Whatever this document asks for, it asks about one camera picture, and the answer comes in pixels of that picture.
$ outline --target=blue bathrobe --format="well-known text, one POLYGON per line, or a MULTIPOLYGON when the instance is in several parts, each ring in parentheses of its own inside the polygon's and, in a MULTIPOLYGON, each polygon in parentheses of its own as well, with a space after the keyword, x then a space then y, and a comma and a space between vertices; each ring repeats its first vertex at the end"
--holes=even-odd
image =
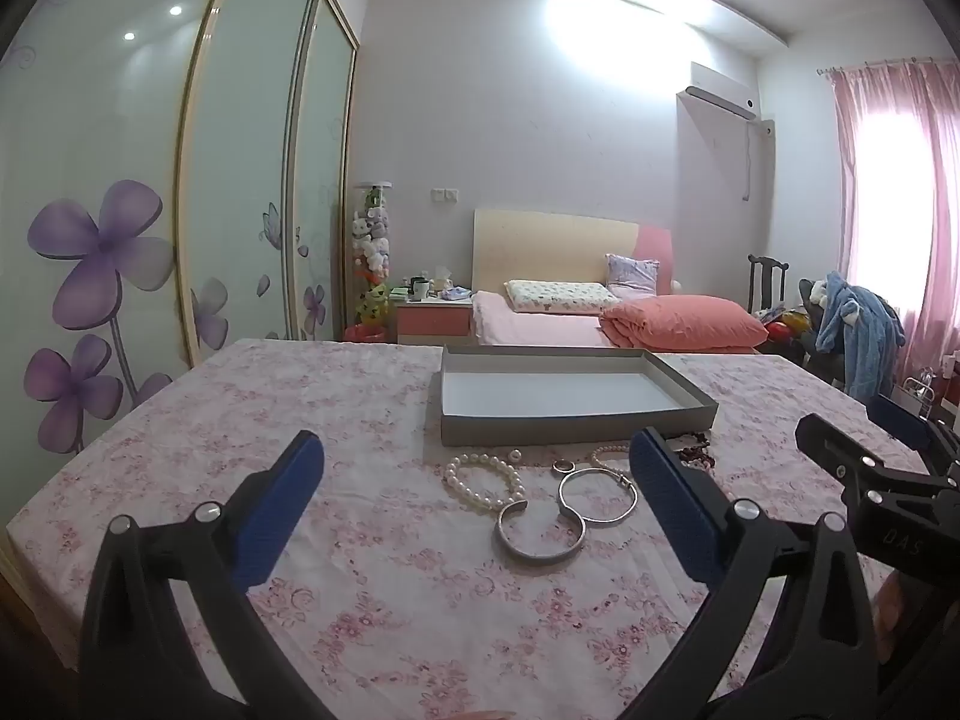
POLYGON ((827 274, 827 306, 817 334, 817 351, 832 351, 838 333, 843 333, 846 394, 861 403, 878 392, 891 394, 896 351, 906 343, 904 327, 870 290, 851 287, 832 271, 827 274), (844 317, 857 312, 853 326, 844 322, 844 317))

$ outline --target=pink headboard panel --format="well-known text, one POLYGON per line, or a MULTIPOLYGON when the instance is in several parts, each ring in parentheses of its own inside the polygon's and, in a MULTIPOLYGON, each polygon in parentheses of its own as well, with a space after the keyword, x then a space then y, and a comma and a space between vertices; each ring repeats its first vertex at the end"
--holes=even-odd
POLYGON ((634 259, 659 260, 661 266, 656 272, 656 294, 670 295, 670 283, 673 281, 673 239, 670 238, 670 231, 640 225, 634 259))

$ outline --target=silver bangle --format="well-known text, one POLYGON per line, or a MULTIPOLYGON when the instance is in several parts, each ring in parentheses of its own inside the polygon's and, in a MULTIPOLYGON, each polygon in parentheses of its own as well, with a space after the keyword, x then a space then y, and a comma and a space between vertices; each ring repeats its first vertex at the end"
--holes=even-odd
POLYGON ((628 479, 624 474, 618 473, 617 471, 613 471, 611 469, 591 468, 591 469, 580 469, 579 471, 572 471, 570 473, 565 474, 565 476, 563 476, 563 480, 560 481, 560 486, 557 488, 557 505, 560 506, 560 513, 571 515, 571 516, 576 515, 576 517, 579 517, 580 519, 584 520, 584 522, 586 522, 589 525, 600 525, 600 526, 617 525, 623 522, 623 520, 625 520, 627 517, 630 517, 630 515, 634 512, 634 509, 637 507, 638 500, 640 500, 640 494, 637 492, 637 485, 632 483, 630 479, 628 479), (632 500, 632 503, 630 504, 630 508, 627 509, 626 512, 623 512, 623 514, 621 514, 620 517, 615 517, 614 519, 594 519, 593 517, 583 517, 582 514, 577 512, 577 509, 574 509, 572 506, 570 506, 570 504, 568 504, 568 502, 565 501, 565 499, 563 499, 563 486, 566 483, 568 483, 571 479, 575 479, 578 476, 583 476, 584 474, 588 474, 588 473, 603 473, 603 474, 606 474, 607 476, 611 476, 613 477, 613 479, 616 479, 616 482, 622 488, 627 488, 627 490, 630 490, 632 498, 634 498, 632 500))
POLYGON ((500 539, 500 543, 503 544, 504 548, 511 555, 516 557, 519 560, 528 562, 530 565, 553 565, 554 563, 561 562, 566 560, 568 557, 572 557, 579 552, 580 548, 584 545, 584 538, 587 536, 587 522, 584 520, 584 517, 581 517, 578 512, 575 512, 574 509, 570 507, 566 508, 566 511, 563 510, 563 506, 560 507, 560 513, 565 517, 570 517, 575 520, 577 527, 580 529, 580 533, 577 536, 577 541, 573 542, 572 546, 569 546, 563 552, 555 553, 555 555, 532 555, 529 552, 524 552, 522 549, 517 549, 510 543, 510 539, 507 538, 507 533, 503 531, 503 517, 508 514, 520 514, 521 512, 526 511, 527 501, 515 501, 512 504, 508 504, 500 510, 500 514, 496 517, 496 528, 493 530, 496 531, 496 536, 500 539))

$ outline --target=nightstand drawer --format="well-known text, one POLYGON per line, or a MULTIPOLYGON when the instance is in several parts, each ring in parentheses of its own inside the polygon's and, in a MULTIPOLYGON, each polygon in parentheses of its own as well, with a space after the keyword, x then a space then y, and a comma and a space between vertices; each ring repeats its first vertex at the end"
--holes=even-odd
POLYGON ((469 336, 470 306, 397 306, 398 336, 469 336))

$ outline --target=floral tablecloth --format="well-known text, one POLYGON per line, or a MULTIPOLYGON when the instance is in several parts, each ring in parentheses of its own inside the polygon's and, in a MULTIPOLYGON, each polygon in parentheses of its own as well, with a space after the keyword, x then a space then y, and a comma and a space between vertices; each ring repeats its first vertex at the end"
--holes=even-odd
MULTIPOLYGON (((796 450, 806 413, 822 413, 896 466, 922 468, 859 403, 780 357, 665 357, 720 403, 710 451, 721 487, 775 517, 813 522, 843 511, 840 485, 796 450)), ((493 518, 440 480, 453 453, 440 445, 439 369, 433 347, 239 341, 107 431, 8 525, 64 662, 75 664, 90 571, 115 514, 154 525, 224 501, 306 428, 323 440, 326 474, 274 576, 250 596, 341 720, 484 710, 517 720, 616 718, 693 618, 703 586, 683 574, 642 501, 624 523, 590 531, 565 565, 508 559, 491 537, 493 518)), ((523 452, 532 501, 517 519, 523 546, 553 552, 569 538, 549 466, 592 448, 523 452)), ((485 474, 464 471, 472 488, 501 490, 485 474)), ((579 481, 584 514, 622 511, 622 493, 605 477, 579 481)), ((875 590, 885 569, 865 565, 875 590)), ((760 646, 778 595, 770 584, 722 689, 743 679, 760 646)), ((195 610, 184 615, 208 675, 229 691, 195 610)))

